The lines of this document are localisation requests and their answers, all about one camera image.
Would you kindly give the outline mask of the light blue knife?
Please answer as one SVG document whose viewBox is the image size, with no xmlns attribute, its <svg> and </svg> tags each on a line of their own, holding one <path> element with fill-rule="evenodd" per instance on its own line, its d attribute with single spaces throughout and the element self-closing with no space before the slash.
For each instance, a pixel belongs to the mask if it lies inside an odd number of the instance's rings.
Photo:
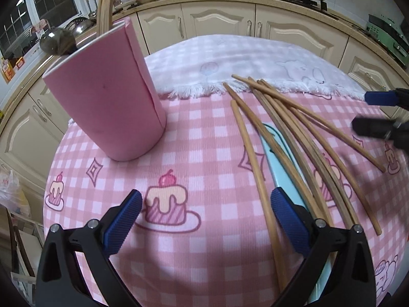
<svg viewBox="0 0 409 307">
<path fill-rule="evenodd" d="M 264 126 L 271 133 L 271 135 L 274 137 L 275 141 L 280 145 L 281 149 L 285 152 L 285 154 L 289 157 L 290 161 L 295 165 L 297 172 L 301 174 L 302 180 L 304 180 L 305 182 L 306 180 L 301 171 L 301 168 L 297 163 L 292 151 L 290 150 L 289 145 L 286 143 L 286 140 L 284 139 L 282 133 L 277 129 L 277 126 L 274 123 L 264 123 Z M 261 142 L 264 147 L 268 166 L 272 174 L 273 180 L 275 182 L 275 186 L 282 187 L 294 204 L 302 206 L 307 212 L 309 212 L 309 210 L 306 208 L 304 201 L 302 200 L 300 193 L 298 192 L 292 180 L 290 179 L 290 176 L 287 174 L 286 169 L 279 162 L 276 154 L 273 153 L 273 151 L 271 151 L 269 145 L 267 144 L 266 140 L 263 137 L 261 137 Z M 315 288 L 313 289 L 309 297 L 308 300 L 309 303 L 312 303 L 313 301 L 316 301 L 320 298 L 330 274 L 331 261 L 328 258 L 324 266 L 324 269 L 322 270 L 322 273 L 319 279 L 317 280 Z"/>
</svg>

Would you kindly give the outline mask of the green electric cooker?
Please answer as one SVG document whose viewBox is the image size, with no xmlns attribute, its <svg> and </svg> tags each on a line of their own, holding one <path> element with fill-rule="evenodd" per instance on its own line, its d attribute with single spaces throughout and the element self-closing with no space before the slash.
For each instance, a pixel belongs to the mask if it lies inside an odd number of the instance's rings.
<svg viewBox="0 0 409 307">
<path fill-rule="evenodd" d="M 365 27 L 366 33 L 381 44 L 404 68 L 408 66 L 408 41 L 396 23 L 383 15 L 369 14 Z"/>
</svg>

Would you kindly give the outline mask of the white plastic bag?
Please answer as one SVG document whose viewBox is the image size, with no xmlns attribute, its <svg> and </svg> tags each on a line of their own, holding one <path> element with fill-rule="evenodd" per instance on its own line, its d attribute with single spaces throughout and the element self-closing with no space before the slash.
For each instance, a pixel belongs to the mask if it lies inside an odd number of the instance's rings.
<svg viewBox="0 0 409 307">
<path fill-rule="evenodd" d="M 9 211 L 30 218 L 30 205 L 14 171 L 1 167 L 0 183 L 1 205 Z"/>
</svg>

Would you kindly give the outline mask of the pink checkered tablecloth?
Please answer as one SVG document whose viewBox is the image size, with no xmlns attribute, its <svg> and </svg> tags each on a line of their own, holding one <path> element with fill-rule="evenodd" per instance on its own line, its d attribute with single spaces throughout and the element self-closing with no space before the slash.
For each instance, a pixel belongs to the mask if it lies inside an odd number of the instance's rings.
<svg viewBox="0 0 409 307">
<path fill-rule="evenodd" d="M 290 94 L 352 136 L 357 115 L 379 108 L 339 96 Z M 148 196 L 111 262 L 143 306 L 271 306 L 279 294 L 275 264 L 254 175 L 230 105 L 215 94 L 162 101 L 167 129 L 135 161 L 116 162 L 72 123 L 62 139 L 45 192 L 44 230 L 82 227 L 120 204 L 132 189 Z M 408 163 L 384 141 L 359 139 L 387 169 L 382 173 L 341 140 L 326 138 L 371 204 L 377 236 L 350 183 L 323 151 L 365 230 L 375 269 L 377 304 L 404 267 L 408 243 Z"/>
</svg>

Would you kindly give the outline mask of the pink cylindrical utensil cup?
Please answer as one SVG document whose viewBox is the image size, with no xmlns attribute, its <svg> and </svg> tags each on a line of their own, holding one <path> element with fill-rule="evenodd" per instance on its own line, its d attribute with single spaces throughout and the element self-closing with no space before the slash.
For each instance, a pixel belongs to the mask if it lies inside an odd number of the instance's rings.
<svg viewBox="0 0 409 307">
<path fill-rule="evenodd" d="M 141 157 L 164 134 L 166 113 L 129 17 L 58 58 L 42 78 L 66 113 L 115 161 Z"/>
</svg>

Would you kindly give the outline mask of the steel wok pan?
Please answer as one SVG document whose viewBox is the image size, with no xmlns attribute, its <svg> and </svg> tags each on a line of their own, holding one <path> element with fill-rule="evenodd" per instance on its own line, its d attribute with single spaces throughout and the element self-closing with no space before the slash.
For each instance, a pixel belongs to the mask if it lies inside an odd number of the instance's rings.
<svg viewBox="0 0 409 307">
<path fill-rule="evenodd" d="M 83 32 L 92 28 L 96 24 L 95 19 L 88 19 L 86 17 L 77 17 L 71 20 L 66 26 L 66 30 L 70 31 L 74 37 L 78 37 Z"/>
</svg>

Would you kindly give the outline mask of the window with black frame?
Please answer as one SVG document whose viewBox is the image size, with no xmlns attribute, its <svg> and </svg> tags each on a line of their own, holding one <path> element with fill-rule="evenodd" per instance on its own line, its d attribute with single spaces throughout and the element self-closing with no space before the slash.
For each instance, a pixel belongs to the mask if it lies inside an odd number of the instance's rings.
<svg viewBox="0 0 409 307">
<path fill-rule="evenodd" d="M 33 29 L 37 22 L 57 27 L 78 14 L 75 0 L 19 0 L 1 16 L 1 56 L 17 59 L 27 54 L 41 36 Z"/>
</svg>

